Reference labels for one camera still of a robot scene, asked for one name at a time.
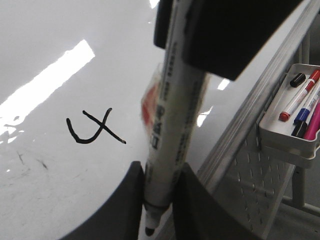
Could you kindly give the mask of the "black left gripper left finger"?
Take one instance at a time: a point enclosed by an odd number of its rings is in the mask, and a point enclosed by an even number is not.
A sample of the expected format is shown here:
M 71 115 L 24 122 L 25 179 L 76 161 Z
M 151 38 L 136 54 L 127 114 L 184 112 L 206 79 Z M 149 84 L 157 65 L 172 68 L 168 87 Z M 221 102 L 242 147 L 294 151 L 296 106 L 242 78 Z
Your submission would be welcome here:
M 137 240 L 143 205 L 144 172 L 133 161 L 108 200 L 63 240 Z

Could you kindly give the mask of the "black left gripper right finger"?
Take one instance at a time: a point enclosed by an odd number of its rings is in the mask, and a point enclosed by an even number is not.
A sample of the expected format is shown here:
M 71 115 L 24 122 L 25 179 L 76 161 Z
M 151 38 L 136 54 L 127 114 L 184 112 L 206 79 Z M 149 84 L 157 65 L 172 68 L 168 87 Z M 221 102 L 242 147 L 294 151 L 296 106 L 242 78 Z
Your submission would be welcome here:
M 173 192 L 172 212 L 177 240 L 258 240 L 208 193 L 188 163 Z

